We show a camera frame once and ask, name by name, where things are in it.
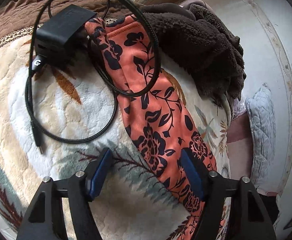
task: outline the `brown blanket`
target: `brown blanket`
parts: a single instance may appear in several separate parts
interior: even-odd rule
[[[47,0],[18,0],[11,1],[7,6],[0,9],[0,38],[21,30],[23,28],[34,25],[38,12]],[[75,4],[98,13],[102,16],[107,0],[54,0],[52,2],[52,15],[57,14],[70,4]],[[111,0],[111,5],[107,17],[121,18],[130,11],[119,3],[117,0]],[[42,15],[40,23],[44,23],[49,19],[47,11]]]
[[[173,4],[145,6],[145,16],[162,50],[193,77],[205,96],[228,92],[241,97],[246,77],[240,38],[211,11],[192,4],[190,11]]]

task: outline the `green leaf design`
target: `green leaf design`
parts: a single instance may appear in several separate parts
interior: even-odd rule
[[[125,178],[130,186],[138,185],[137,190],[145,192],[144,197],[150,196],[154,203],[162,200],[167,206],[172,205],[172,208],[178,204],[178,200],[159,182],[137,149],[130,151],[124,144],[116,145],[111,141],[107,141],[107,145],[99,144],[84,151],[78,150],[58,161],[56,164],[64,164],[60,169],[60,179],[69,178],[76,171],[84,170],[90,161],[97,158],[104,147],[113,151],[113,172]]]

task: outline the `bed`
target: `bed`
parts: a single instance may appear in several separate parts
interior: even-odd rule
[[[121,112],[111,127],[87,144],[69,145],[45,137],[36,147],[25,106],[24,88],[31,39],[31,19],[45,0],[19,0],[0,10],[0,232],[15,239],[23,215],[42,178],[70,177],[94,160],[103,147],[114,152],[114,166],[101,195],[90,204],[103,239],[184,239],[190,213],[153,177],[127,135]],[[89,0],[64,0],[89,5]],[[100,14],[105,3],[94,5]],[[30,17],[17,18],[21,14]],[[108,23],[125,14],[111,8]],[[203,140],[211,149],[217,171],[230,178],[227,129],[232,111],[225,95],[216,103],[198,94],[193,78],[163,52],[162,72],[191,114]],[[45,128],[68,138],[99,131],[113,109],[111,90],[85,53],[78,52],[63,70],[46,66],[34,77],[35,114]],[[67,200],[63,200],[69,239],[76,239]],[[217,239],[224,239],[230,213],[226,199]]]

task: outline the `brown leaf design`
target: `brown leaf design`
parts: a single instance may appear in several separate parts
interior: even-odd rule
[[[27,45],[27,44],[30,44],[32,42],[32,39],[29,39],[28,41],[25,41],[23,44],[22,44],[22,46],[24,46],[24,45]]]
[[[92,161],[95,161],[98,156],[96,155],[92,155],[92,154],[86,154],[85,152],[81,151],[81,150],[78,150],[76,151],[76,153],[78,153],[79,155],[82,156],[82,158],[80,158],[78,161],[79,162],[82,162],[82,161],[89,161],[89,162],[92,162]]]
[[[221,134],[221,136],[220,136],[220,138],[221,138],[221,140],[220,140],[220,142],[219,142],[219,144],[218,144],[218,150],[219,150],[219,153],[223,156],[224,155],[224,140],[225,140],[225,138],[226,138],[226,134],[227,134],[227,129],[228,129],[228,127],[227,127],[227,124],[226,124],[226,122],[225,121],[221,121],[220,122],[220,126],[221,126],[221,130],[220,130],[220,132],[222,133]]]
[[[165,77],[168,79],[168,81],[172,84],[172,87],[177,91],[177,94],[179,98],[181,99],[181,101],[183,102],[184,106],[186,106],[186,98],[177,79],[175,79],[173,75],[166,72],[163,68],[161,69],[161,71],[165,75]]]
[[[1,188],[0,184],[0,202],[5,208],[6,211],[4,211],[0,207],[0,214],[13,226],[13,228],[17,231],[19,226],[22,223],[23,220],[23,215],[22,212],[18,214],[14,203],[10,203],[7,195],[6,195],[6,190],[5,188]]]
[[[74,85],[66,77],[64,77],[64,75],[60,73],[56,68],[51,67],[51,70],[57,81],[57,84],[61,87],[61,89],[63,89],[67,95],[69,95],[71,98],[73,98],[77,103],[81,105],[82,102]]]

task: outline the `white logo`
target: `white logo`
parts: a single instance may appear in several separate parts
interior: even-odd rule
[[[34,65],[38,66],[41,62],[42,62],[41,60],[37,59],[37,60],[34,61]]]

